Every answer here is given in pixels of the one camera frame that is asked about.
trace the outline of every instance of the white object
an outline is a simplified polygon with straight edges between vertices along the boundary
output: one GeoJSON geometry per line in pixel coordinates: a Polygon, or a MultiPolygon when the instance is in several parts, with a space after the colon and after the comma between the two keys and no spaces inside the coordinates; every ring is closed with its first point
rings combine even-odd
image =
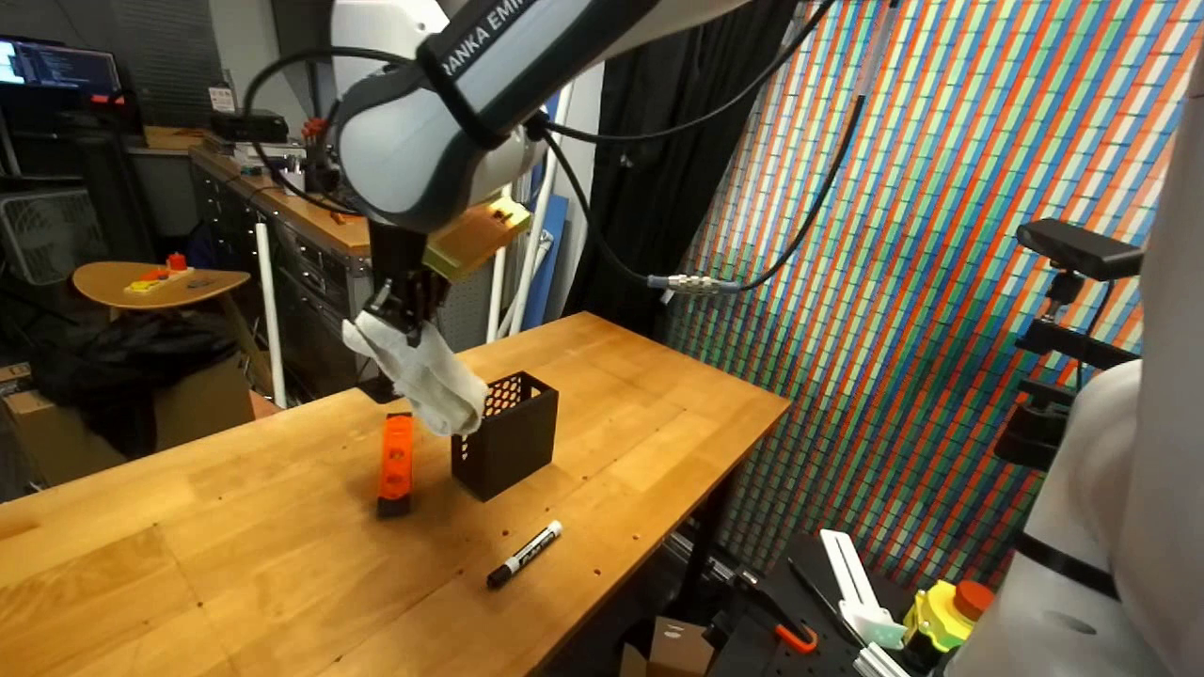
{"type": "MultiPolygon", "coordinates": [[[[562,86],[559,126],[566,126],[567,107],[574,107],[574,83],[562,86]]],[[[551,217],[555,186],[559,186],[559,158],[555,158],[555,151],[546,151],[546,170],[542,170],[542,186],[540,186],[540,198],[536,198],[536,217],[532,217],[532,231],[527,231],[522,270],[521,270],[521,291],[517,291],[510,336],[521,336],[522,321],[527,321],[527,295],[532,295],[532,280],[540,270],[536,257],[540,257],[540,245],[542,245],[542,221],[551,217]]]]}
{"type": "Polygon", "coordinates": [[[264,323],[266,323],[266,368],[270,368],[270,402],[289,410],[288,397],[288,359],[278,346],[278,308],[276,308],[276,270],[270,270],[270,235],[266,221],[255,221],[255,260],[259,260],[259,295],[264,295],[264,323]]]}
{"type": "Polygon", "coordinates": [[[209,94],[212,94],[212,108],[214,108],[214,114],[239,114],[239,94],[235,94],[235,86],[212,86],[209,94]]]}
{"type": "Polygon", "coordinates": [[[906,669],[888,652],[881,652],[876,645],[866,645],[860,652],[855,669],[862,677],[906,677],[906,669]]]}
{"type": "Polygon", "coordinates": [[[842,529],[821,529],[836,587],[838,613],[860,628],[866,645],[902,647],[902,623],[876,601],[860,544],[842,529]]]}
{"type": "MultiPolygon", "coordinates": [[[[551,247],[555,247],[555,236],[551,236],[546,231],[540,231],[540,247],[536,247],[536,265],[532,265],[527,286],[536,282],[536,270],[542,266],[542,260],[551,257],[551,247]]],[[[521,328],[517,328],[517,304],[500,318],[500,336],[521,336],[521,328]]]]}
{"type": "MultiPolygon", "coordinates": [[[[333,9],[333,46],[380,48],[416,59],[416,48],[449,28],[437,0],[338,0],[333,9]]],[[[380,59],[334,57],[338,98],[380,72],[380,59]]]]}
{"type": "Polygon", "coordinates": [[[343,346],[372,359],[397,397],[412,400],[424,428],[463,435],[481,424],[491,388],[457,361],[432,323],[424,323],[422,341],[412,346],[407,336],[380,318],[357,311],[353,323],[343,321],[343,346]]]}
{"type": "Polygon", "coordinates": [[[947,675],[1204,675],[1204,64],[1145,251],[1145,361],[1074,408],[1029,533],[1112,571],[1099,595],[1016,552],[947,675]]]}
{"type": "Polygon", "coordinates": [[[498,251],[493,251],[486,341],[498,341],[498,336],[500,336],[505,257],[510,257],[510,247],[498,247],[498,251]]]}

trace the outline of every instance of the cardboard box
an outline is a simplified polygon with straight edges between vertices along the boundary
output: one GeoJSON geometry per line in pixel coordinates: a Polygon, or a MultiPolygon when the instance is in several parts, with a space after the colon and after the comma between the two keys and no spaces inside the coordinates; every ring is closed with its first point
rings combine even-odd
{"type": "Polygon", "coordinates": [[[714,657],[705,623],[655,616],[653,652],[624,645],[621,677],[705,677],[714,657]]]}
{"type": "MultiPolygon", "coordinates": [[[[72,408],[58,408],[37,390],[15,390],[3,408],[37,486],[66,486],[128,463],[107,435],[91,432],[72,408]]],[[[153,397],[157,450],[240,420],[251,420],[251,402],[239,359],[200,368],[153,397]]]]}

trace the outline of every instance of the backdrop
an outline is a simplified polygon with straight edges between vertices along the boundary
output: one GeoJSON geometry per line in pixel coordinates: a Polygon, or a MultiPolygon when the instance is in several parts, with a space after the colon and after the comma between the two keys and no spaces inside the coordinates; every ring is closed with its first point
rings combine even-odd
{"type": "MultiPolygon", "coordinates": [[[[885,13],[836,4],[765,94],[688,270],[762,270],[836,155],[885,13]]],[[[852,163],[793,266],[752,298],[676,300],[670,341],[793,408],[737,481],[727,544],[772,563],[842,528],[900,580],[997,580],[1038,476],[994,457],[1024,378],[1011,341],[1046,260],[1011,241],[1060,216],[1145,245],[1202,0],[902,0],[852,163]]],[[[1104,298],[1082,295],[1070,323],[1104,298]]],[[[1099,340],[1139,351],[1137,286],[1099,340]]]]}
{"type": "MultiPolygon", "coordinates": [[[[606,64],[602,136],[664,132],[729,101],[779,48],[791,4],[748,0],[740,13],[688,35],[653,40],[606,64]]],[[[665,142],[606,142],[594,155],[597,235],[641,276],[676,270],[705,226],[712,197],[755,98],[724,121],[665,142]]],[[[664,295],[602,260],[590,236],[576,266],[567,311],[590,308],[643,336],[664,336],[664,295]]]]}

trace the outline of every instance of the cable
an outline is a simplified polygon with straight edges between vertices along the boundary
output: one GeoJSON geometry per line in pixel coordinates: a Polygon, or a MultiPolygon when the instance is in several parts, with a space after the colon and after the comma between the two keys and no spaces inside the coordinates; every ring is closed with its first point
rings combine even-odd
{"type": "Polygon", "coordinates": [[[308,83],[308,108],[311,108],[311,117],[319,117],[325,114],[325,94],[319,94],[319,72],[316,72],[311,59],[304,64],[304,83],[308,83]]]}
{"type": "Polygon", "coordinates": [[[621,270],[621,276],[624,276],[629,282],[636,282],[636,286],[648,286],[648,276],[641,276],[636,266],[629,266],[629,265],[611,247],[611,241],[597,235],[594,207],[590,207],[586,192],[581,187],[581,178],[576,178],[574,163],[566,158],[566,146],[562,146],[555,136],[546,136],[546,142],[551,142],[551,151],[559,155],[559,163],[562,163],[562,170],[566,170],[566,178],[567,178],[567,186],[574,186],[574,192],[576,192],[581,212],[586,216],[586,236],[597,241],[597,247],[602,247],[602,257],[614,265],[614,270],[621,270]]]}
{"type": "Polygon", "coordinates": [[[740,291],[755,291],[755,286],[772,282],[772,280],[791,265],[791,257],[798,251],[798,245],[804,241],[804,235],[816,226],[816,217],[821,217],[821,212],[824,212],[824,205],[827,205],[827,192],[832,192],[832,186],[836,186],[836,178],[838,178],[838,165],[842,165],[842,158],[852,155],[852,142],[855,142],[855,136],[860,136],[862,108],[866,108],[866,94],[855,101],[855,114],[852,114],[852,121],[842,126],[838,151],[836,151],[836,158],[832,158],[832,165],[827,165],[827,178],[824,178],[812,207],[804,212],[804,221],[798,226],[793,241],[779,251],[779,260],[776,260],[765,276],[740,282],[740,291]]]}
{"type": "MultiPolygon", "coordinates": [[[[385,64],[399,64],[399,59],[402,59],[402,57],[397,57],[397,52],[357,48],[357,46],[329,46],[329,48],[303,48],[303,52],[278,57],[278,59],[270,59],[264,72],[255,72],[255,78],[249,83],[246,117],[251,117],[255,94],[259,94],[259,86],[264,86],[276,72],[283,72],[283,67],[289,67],[289,64],[329,59],[329,57],[357,57],[357,59],[385,59],[385,64]]],[[[338,217],[338,216],[357,216],[357,212],[349,212],[349,207],[343,207],[343,205],[334,205],[334,198],[316,198],[316,197],[303,192],[298,186],[283,180],[283,178],[270,170],[264,142],[251,142],[251,151],[255,151],[255,158],[264,163],[266,178],[270,178],[276,186],[283,186],[288,192],[294,192],[298,198],[304,198],[304,205],[311,205],[311,207],[319,207],[319,212],[333,212],[334,217],[338,217]]]]}
{"type": "Polygon", "coordinates": [[[590,136],[590,132],[555,126],[555,121],[546,127],[562,132],[567,141],[585,141],[585,142],[655,142],[655,141],[696,132],[718,117],[733,114],[745,98],[752,98],[804,46],[804,37],[821,28],[821,18],[827,14],[832,4],[836,0],[821,4],[816,14],[808,14],[808,22],[791,37],[791,46],[752,83],[745,83],[733,98],[727,98],[724,107],[714,107],[705,117],[691,117],[684,126],[658,127],[658,132],[641,132],[641,136],[590,136]]]}
{"type": "Polygon", "coordinates": [[[727,280],[714,280],[714,276],[641,276],[636,266],[629,266],[629,265],[611,247],[611,241],[597,235],[594,212],[590,212],[590,205],[586,205],[586,197],[585,197],[585,187],[581,187],[581,178],[576,178],[576,170],[567,165],[562,142],[559,142],[555,136],[546,136],[546,142],[551,142],[551,151],[559,155],[559,163],[562,163],[562,170],[566,170],[566,178],[567,178],[567,186],[574,186],[574,192],[576,192],[576,198],[581,198],[581,207],[585,207],[585,216],[586,216],[586,235],[597,241],[602,257],[606,257],[624,280],[633,280],[636,286],[653,286],[653,291],[748,295],[748,291],[772,282],[772,280],[791,265],[791,257],[801,247],[804,235],[816,226],[816,217],[821,217],[821,212],[824,212],[824,205],[827,205],[827,192],[832,192],[832,186],[836,186],[836,178],[838,178],[838,165],[842,165],[842,158],[852,155],[852,142],[855,142],[855,136],[860,136],[862,108],[866,108],[866,94],[860,94],[860,101],[855,101],[855,114],[852,114],[852,121],[847,121],[847,127],[842,127],[842,141],[838,141],[838,151],[836,151],[836,158],[832,158],[832,165],[827,165],[827,178],[824,178],[816,198],[812,198],[808,212],[804,212],[804,221],[798,226],[798,235],[791,236],[791,245],[779,251],[779,260],[776,260],[769,270],[752,276],[748,282],[727,282],[727,280]]]}

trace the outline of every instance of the black cable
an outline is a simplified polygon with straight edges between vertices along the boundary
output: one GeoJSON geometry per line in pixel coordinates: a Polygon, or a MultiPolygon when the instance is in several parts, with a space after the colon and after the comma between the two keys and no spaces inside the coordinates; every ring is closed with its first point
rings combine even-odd
{"type": "MultiPolygon", "coordinates": [[[[824,212],[824,205],[827,205],[827,192],[832,192],[832,186],[836,186],[836,178],[838,178],[838,165],[842,165],[842,158],[847,158],[852,146],[855,146],[862,108],[866,108],[866,94],[860,94],[855,114],[852,114],[852,121],[847,121],[847,127],[842,127],[838,151],[836,151],[836,158],[832,158],[832,165],[827,165],[827,178],[824,178],[816,198],[808,205],[804,221],[798,226],[798,235],[791,236],[791,245],[779,251],[779,260],[776,260],[769,270],[762,270],[755,280],[748,280],[748,282],[714,282],[714,291],[724,291],[724,295],[748,295],[748,291],[772,282],[772,280],[791,265],[791,257],[801,247],[804,235],[816,226],[816,217],[821,217],[821,212],[824,212]]],[[[581,178],[576,178],[576,170],[567,165],[562,142],[559,142],[555,136],[546,136],[546,142],[551,142],[551,151],[559,155],[559,163],[566,165],[566,178],[567,178],[567,186],[574,186],[574,192],[576,192],[576,198],[581,198],[581,207],[585,207],[585,216],[586,216],[586,235],[597,241],[602,257],[606,257],[624,280],[633,280],[636,286],[653,286],[655,276],[641,276],[636,266],[629,266],[629,265],[611,247],[611,241],[597,235],[594,212],[590,212],[590,205],[586,205],[586,192],[581,187],[581,178]]]]}
{"type": "MultiPolygon", "coordinates": [[[[357,57],[357,59],[385,59],[385,64],[399,64],[399,59],[402,59],[402,57],[397,57],[397,52],[357,48],[357,46],[329,46],[329,48],[303,48],[303,52],[278,57],[278,59],[270,59],[264,72],[255,72],[255,78],[249,83],[246,117],[255,114],[255,108],[251,108],[251,107],[255,107],[255,94],[259,94],[259,86],[264,86],[276,72],[283,72],[283,67],[289,67],[289,64],[329,59],[329,57],[357,57]]],[[[298,198],[304,198],[304,205],[311,205],[311,207],[319,207],[319,212],[333,212],[334,217],[338,217],[338,216],[357,216],[357,212],[349,212],[349,207],[343,207],[343,205],[334,205],[334,198],[316,198],[316,197],[303,192],[298,186],[283,180],[283,178],[270,170],[264,142],[251,142],[251,151],[255,151],[255,158],[264,163],[266,178],[270,178],[276,186],[283,186],[288,192],[294,192],[298,198]]]]}
{"type": "Polygon", "coordinates": [[[590,207],[586,192],[581,187],[581,178],[576,178],[576,170],[567,165],[566,146],[562,146],[555,136],[546,136],[546,142],[551,142],[551,151],[559,155],[559,163],[562,163],[562,170],[566,170],[566,178],[567,178],[567,186],[574,186],[574,192],[576,192],[581,212],[586,216],[586,236],[597,241],[597,247],[602,247],[602,257],[614,265],[614,270],[621,270],[621,276],[624,276],[629,282],[636,282],[636,286],[648,286],[648,276],[633,270],[633,266],[611,247],[611,241],[597,235],[594,207],[590,207]]]}
{"type": "Polygon", "coordinates": [[[343,101],[334,98],[316,141],[311,141],[311,151],[304,151],[304,170],[308,170],[316,192],[333,192],[338,186],[338,178],[334,178],[338,170],[329,165],[329,136],[333,136],[333,121],[338,117],[338,108],[343,108],[343,101]]]}
{"type": "Polygon", "coordinates": [[[827,178],[824,178],[812,207],[804,212],[804,221],[798,226],[793,241],[779,251],[779,260],[776,260],[765,276],[740,282],[740,291],[755,291],[755,286],[772,282],[772,280],[791,265],[791,257],[798,251],[798,245],[804,241],[804,235],[816,226],[816,217],[821,217],[821,212],[824,212],[824,205],[827,205],[827,192],[832,192],[832,186],[836,186],[836,178],[838,178],[838,165],[842,165],[842,158],[847,158],[852,146],[855,146],[862,108],[866,108],[866,94],[860,94],[855,114],[852,114],[852,121],[842,126],[838,151],[836,151],[836,158],[832,158],[832,165],[827,165],[827,178]]]}
{"type": "Polygon", "coordinates": [[[325,114],[325,89],[319,89],[316,59],[304,64],[304,83],[308,83],[308,108],[311,108],[311,117],[319,117],[325,114]]]}
{"type": "Polygon", "coordinates": [[[745,98],[752,98],[801,46],[804,37],[821,28],[821,18],[827,14],[836,0],[821,4],[808,22],[791,37],[791,46],[752,78],[745,83],[733,98],[727,98],[724,107],[714,107],[712,114],[705,117],[691,117],[684,126],[675,126],[675,127],[658,127],[658,132],[641,132],[641,136],[590,136],[590,132],[581,132],[581,127],[566,127],[566,126],[546,126],[551,132],[562,132],[567,141],[585,141],[585,142],[655,142],[655,141],[670,141],[670,136],[684,136],[684,132],[696,132],[727,114],[733,114],[745,98]]]}

